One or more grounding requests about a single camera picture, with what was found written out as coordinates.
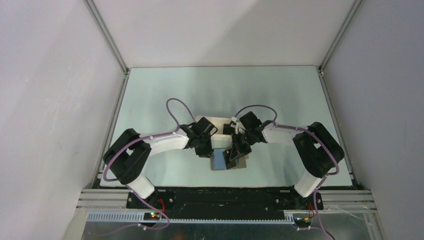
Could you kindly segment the beige card holder wallet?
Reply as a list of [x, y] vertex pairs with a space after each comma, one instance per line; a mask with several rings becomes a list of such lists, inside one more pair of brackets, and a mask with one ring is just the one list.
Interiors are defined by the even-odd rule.
[[214, 149], [210, 157], [210, 168], [212, 171], [226, 171], [247, 168], [248, 155], [244, 155], [235, 160], [226, 158], [225, 149]]

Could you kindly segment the white plastic tray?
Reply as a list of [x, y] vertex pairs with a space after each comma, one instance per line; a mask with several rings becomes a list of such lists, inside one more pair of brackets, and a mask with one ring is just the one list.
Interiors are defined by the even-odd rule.
[[212, 116], [203, 116], [198, 115], [195, 120], [198, 122], [201, 118], [205, 117], [213, 125], [217, 127], [217, 133], [211, 137], [212, 148], [215, 149], [229, 149], [232, 146], [232, 137], [230, 134], [224, 134], [224, 124], [229, 124], [231, 122], [230, 118], [224, 117], [212, 117]]

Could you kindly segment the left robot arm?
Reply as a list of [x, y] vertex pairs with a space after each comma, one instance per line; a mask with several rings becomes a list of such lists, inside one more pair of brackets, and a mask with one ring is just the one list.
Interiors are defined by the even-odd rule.
[[142, 173], [149, 157], [173, 150], [194, 149], [199, 157], [213, 153], [212, 136], [219, 129], [206, 117], [178, 125], [175, 130], [152, 135], [140, 135], [133, 128], [125, 130], [109, 147], [102, 159], [103, 180], [118, 181], [139, 196], [145, 208], [153, 208], [158, 194], [152, 182]]

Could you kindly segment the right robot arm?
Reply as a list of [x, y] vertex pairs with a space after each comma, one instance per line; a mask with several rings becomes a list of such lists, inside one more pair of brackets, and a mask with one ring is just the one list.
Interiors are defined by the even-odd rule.
[[227, 169], [238, 164], [238, 160], [252, 151], [259, 143], [281, 144], [296, 148], [305, 168], [298, 182], [293, 186], [291, 204], [304, 209], [311, 202], [311, 194], [317, 190], [328, 176], [340, 172], [339, 162], [345, 153], [320, 122], [308, 126], [291, 126], [276, 123], [274, 120], [261, 121], [252, 111], [240, 118], [232, 117], [230, 124], [232, 145], [223, 151]]

